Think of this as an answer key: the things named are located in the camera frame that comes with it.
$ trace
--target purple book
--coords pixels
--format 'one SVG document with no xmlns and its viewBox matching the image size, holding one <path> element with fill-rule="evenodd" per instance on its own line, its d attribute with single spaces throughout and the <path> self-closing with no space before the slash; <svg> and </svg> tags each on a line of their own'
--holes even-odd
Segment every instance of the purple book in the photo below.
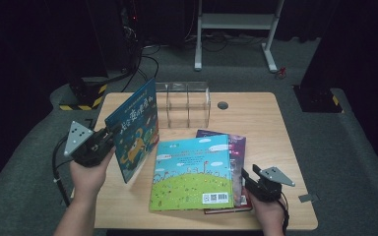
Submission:
<svg viewBox="0 0 378 236">
<path fill-rule="evenodd" d="M 240 207 L 242 199 L 242 176 L 241 168 L 244 167 L 246 138 L 242 136 L 224 134 L 214 131 L 198 130 L 196 137 L 207 137 L 215 135 L 228 135 L 229 161 L 231 163 L 232 192 L 234 194 L 234 205 Z"/>
</svg>

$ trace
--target children's book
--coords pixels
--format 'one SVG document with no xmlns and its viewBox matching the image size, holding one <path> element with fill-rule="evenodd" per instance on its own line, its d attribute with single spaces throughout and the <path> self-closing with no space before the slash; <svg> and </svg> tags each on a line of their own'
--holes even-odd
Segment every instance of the children's book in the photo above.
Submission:
<svg viewBox="0 0 378 236">
<path fill-rule="evenodd" d="M 234 207 L 228 135 L 159 142 L 150 210 Z"/>
<path fill-rule="evenodd" d="M 251 204 L 250 197 L 248 196 L 247 189 L 242 187 L 241 192 L 241 203 L 239 206 L 234 206 L 233 208 L 207 208 L 204 210 L 205 214 L 215 214 L 215 213 L 229 213 L 229 212 L 241 212 L 241 211 L 249 211 L 253 209 L 253 205 Z"/>
<path fill-rule="evenodd" d="M 116 158 L 127 183 L 158 143 L 156 80 L 150 79 L 105 119 Z"/>
<path fill-rule="evenodd" d="M 209 137 L 222 135 L 222 133 L 198 130 L 196 137 Z M 234 205 L 241 206 L 242 200 L 242 176 L 241 169 L 244 167 L 246 138 L 243 136 L 228 134 L 229 161 L 231 163 L 232 192 L 234 194 Z"/>
</svg>

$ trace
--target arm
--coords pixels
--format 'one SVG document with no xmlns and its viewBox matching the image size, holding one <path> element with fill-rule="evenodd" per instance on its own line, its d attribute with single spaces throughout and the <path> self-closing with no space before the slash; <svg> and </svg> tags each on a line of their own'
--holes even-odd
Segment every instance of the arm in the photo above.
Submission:
<svg viewBox="0 0 378 236">
<path fill-rule="evenodd" d="M 277 202 L 261 202 L 250 192 L 248 192 L 248 196 L 251 199 L 256 218 L 262 226 L 264 235 L 284 236 L 284 210 L 281 206 Z"/>
<path fill-rule="evenodd" d="M 97 194 L 105 182 L 106 168 L 114 153 L 115 147 L 100 165 L 91 168 L 75 161 L 70 163 L 75 198 L 64 213 L 54 235 L 93 235 Z"/>
</svg>

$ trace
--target metal stand leg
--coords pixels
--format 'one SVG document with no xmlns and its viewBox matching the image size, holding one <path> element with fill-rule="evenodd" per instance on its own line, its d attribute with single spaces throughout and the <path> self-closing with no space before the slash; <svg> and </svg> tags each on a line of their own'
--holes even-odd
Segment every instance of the metal stand leg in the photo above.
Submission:
<svg viewBox="0 0 378 236">
<path fill-rule="evenodd" d="M 278 7 L 273 17 L 272 26 L 269 31 L 269 37 L 266 43 L 262 43 L 263 52 L 265 53 L 266 60 L 269 65 L 269 70 L 275 73 L 278 68 L 276 67 L 275 60 L 273 59 L 270 46 L 272 45 L 273 38 L 275 36 L 276 27 L 278 26 L 279 18 L 281 17 L 282 7 L 284 6 L 284 0 L 279 0 Z"/>
<path fill-rule="evenodd" d="M 199 0 L 198 30 L 196 35 L 195 71 L 202 70 L 202 0 Z"/>
</svg>

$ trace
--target wrist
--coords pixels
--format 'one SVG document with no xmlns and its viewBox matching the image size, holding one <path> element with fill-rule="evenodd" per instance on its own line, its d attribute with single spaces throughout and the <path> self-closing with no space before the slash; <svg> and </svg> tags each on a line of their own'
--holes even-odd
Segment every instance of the wrist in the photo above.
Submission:
<svg viewBox="0 0 378 236">
<path fill-rule="evenodd" d="M 263 234 L 265 236 L 283 236 L 283 226 L 278 223 L 272 223 L 267 225 L 262 225 Z"/>
<path fill-rule="evenodd" d="M 89 193 L 89 192 L 81 192 L 75 191 L 75 197 L 73 198 L 73 202 L 78 204 L 93 204 L 96 202 L 97 193 Z"/>
</svg>

